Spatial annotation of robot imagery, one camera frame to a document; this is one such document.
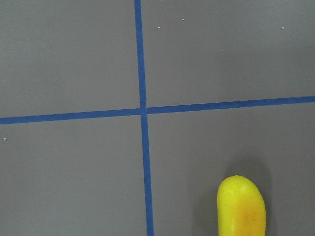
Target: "yellow mango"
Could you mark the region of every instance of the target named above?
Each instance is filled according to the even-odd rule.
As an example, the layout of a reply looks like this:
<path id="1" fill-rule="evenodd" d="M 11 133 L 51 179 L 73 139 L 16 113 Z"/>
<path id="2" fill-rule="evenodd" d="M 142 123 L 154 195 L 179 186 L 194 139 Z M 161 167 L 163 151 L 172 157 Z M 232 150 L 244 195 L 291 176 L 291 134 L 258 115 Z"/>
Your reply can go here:
<path id="1" fill-rule="evenodd" d="M 249 179 L 226 178 L 218 189 L 217 207 L 219 236 L 265 236 L 265 203 Z"/>

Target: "gray tile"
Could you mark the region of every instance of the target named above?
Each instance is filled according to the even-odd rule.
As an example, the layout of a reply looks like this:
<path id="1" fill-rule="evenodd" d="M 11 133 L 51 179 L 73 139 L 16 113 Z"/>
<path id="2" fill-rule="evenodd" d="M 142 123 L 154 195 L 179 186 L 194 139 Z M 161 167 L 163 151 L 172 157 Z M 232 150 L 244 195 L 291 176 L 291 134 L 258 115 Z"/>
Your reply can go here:
<path id="1" fill-rule="evenodd" d="M 0 136 L 0 235 L 146 234 L 139 116 L 1 125 Z"/>
<path id="2" fill-rule="evenodd" d="M 133 1 L 0 3 L 1 117 L 139 107 Z"/>
<path id="3" fill-rule="evenodd" d="M 149 115 L 155 235 L 217 235 L 216 194 L 251 179 L 267 236 L 315 230 L 315 104 Z"/>
<path id="4" fill-rule="evenodd" d="M 142 9 L 148 106 L 315 94 L 313 0 L 146 0 Z"/>

